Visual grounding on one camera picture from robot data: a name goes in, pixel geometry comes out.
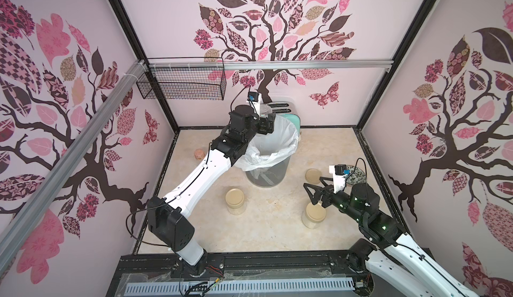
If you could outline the aluminium rail left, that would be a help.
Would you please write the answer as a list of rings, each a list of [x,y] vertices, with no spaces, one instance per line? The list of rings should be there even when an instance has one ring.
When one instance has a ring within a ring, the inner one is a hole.
[[[36,227],[37,222],[43,218],[45,211],[64,187],[65,182],[86,155],[92,143],[100,135],[108,119],[115,113],[128,91],[146,70],[147,66],[143,60],[134,62],[121,77],[120,82],[98,112],[93,115],[84,130],[68,148],[64,157],[57,162],[36,193],[29,198],[17,216],[1,233],[1,273],[7,270],[12,259],[16,257],[21,246]]]

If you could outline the small bottle with cork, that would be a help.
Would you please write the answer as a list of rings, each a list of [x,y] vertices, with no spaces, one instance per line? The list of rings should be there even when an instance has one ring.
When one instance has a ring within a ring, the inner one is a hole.
[[[206,151],[204,151],[203,149],[196,149],[195,152],[194,152],[194,157],[196,160],[203,160],[205,157],[207,156],[207,153]]]

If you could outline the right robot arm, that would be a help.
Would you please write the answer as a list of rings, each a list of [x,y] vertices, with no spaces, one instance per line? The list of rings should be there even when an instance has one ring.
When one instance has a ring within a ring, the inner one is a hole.
[[[423,250],[406,229],[379,208],[380,197],[367,183],[345,192],[345,178],[304,183],[313,205],[335,207],[358,225],[362,234],[349,250],[346,263],[355,272],[370,272],[405,296],[475,296]]]

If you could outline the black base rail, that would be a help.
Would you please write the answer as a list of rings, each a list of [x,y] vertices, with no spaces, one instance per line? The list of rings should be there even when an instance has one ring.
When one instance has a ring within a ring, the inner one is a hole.
[[[120,258],[106,294],[123,296],[129,283],[351,278],[354,291],[244,293],[240,296],[405,296],[379,276],[353,271],[346,263],[347,254],[346,250],[209,253],[207,268],[200,276],[193,276],[174,254],[126,255]]]

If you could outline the glass jar beige lid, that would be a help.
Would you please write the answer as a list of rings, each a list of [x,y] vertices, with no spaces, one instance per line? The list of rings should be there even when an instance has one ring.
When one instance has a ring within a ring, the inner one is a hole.
[[[319,203],[308,203],[303,210],[301,220],[308,229],[315,229],[326,219],[327,211]]]
[[[246,209],[246,197],[242,190],[234,188],[228,190],[225,195],[225,203],[232,215],[241,215]]]

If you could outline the patterned ceramic bowl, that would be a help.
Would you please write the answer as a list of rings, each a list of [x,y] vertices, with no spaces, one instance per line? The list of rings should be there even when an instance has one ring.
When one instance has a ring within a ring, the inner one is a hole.
[[[355,167],[353,165],[348,165],[347,169],[349,170],[349,175],[346,178],[347,185],[354,186],[355,184],[367,182],[366,173],[359,167]]]

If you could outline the aluminium rail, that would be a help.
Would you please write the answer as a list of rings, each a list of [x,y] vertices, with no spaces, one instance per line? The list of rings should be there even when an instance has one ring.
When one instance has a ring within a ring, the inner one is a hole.
[[[16,257],[21,246],[36,227],[37,222],[43,218],[45,211],[64,187],[65,182],[86,155],[92,143],[100,135],[108,119],[115,113],[128,91],[146,70],[147,66],[143,60],[134,62],[121,77],[120,82],[98,112],[93,115],[84,130],[68,148],[64,157],[57,162],[36,193],[29,198],[17,216],[1,233],[1,273],[7,270],[12,259]]]
[[[391,68],[393,60],[366,59],[366,60],[304,60],[304,61],[247,61],[247,62],[181,62],[181,63],[150,63],[150,69],[185,68],[213,69],[226,71],[239,70],[279,70],[279,69],[333,69],[333,68]]]

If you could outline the grey mesh trash bin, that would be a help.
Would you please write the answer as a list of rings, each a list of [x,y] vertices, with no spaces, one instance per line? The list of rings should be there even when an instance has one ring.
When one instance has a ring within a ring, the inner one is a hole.
[[[287,174],[290,157],[272,167],[258,168],[247,171],[247,179],[255,186],[270,188],[279,185]]]

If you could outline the aluminium rail back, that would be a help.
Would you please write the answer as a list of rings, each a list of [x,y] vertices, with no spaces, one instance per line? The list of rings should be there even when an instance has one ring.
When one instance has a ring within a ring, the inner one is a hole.
[[[181,63],[150,63],[150,69],[185,68],[213,69],[226,71],[239,70],[279,70],[279,69],[333,69],[333,68],[391,68],[393,60],[366,59],[366,60],[304,60],[304,61],[247,61],[247,62],[181,62]]]

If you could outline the white plastic trash bag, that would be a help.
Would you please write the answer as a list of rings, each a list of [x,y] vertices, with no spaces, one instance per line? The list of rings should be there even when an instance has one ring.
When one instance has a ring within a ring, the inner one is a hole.
[[[275,118],[274,131],[270,134],[257,134],[249,143],[246,153],[241,156],[235,167],[243,171],[271,168],[296,153],[299,144],[299,132],[295,125],[278,115]]]

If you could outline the mint green toaster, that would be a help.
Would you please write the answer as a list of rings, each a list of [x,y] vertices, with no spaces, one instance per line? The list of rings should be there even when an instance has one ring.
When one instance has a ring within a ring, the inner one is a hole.
[[[267,106],[274,114],[280,115],[294,124],[298,130],[298,133],[301,132],[301,119],[296,112],[294,104],[291,101],[271,102],[267,103]]]

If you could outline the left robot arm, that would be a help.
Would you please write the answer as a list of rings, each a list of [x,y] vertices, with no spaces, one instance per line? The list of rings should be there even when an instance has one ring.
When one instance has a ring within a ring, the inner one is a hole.
[[[246,154],[254,137],[275,130],[276,115],[262,115],[252,104],[238,105],[229,115],[228,125],[209,144],[206,157],[196,169],[163,198],[149,199],[143,209],[148,230],[178,255],[193,276],[204,273],[208,254],[194,239],[195,227],[188,217],[215,181]]]

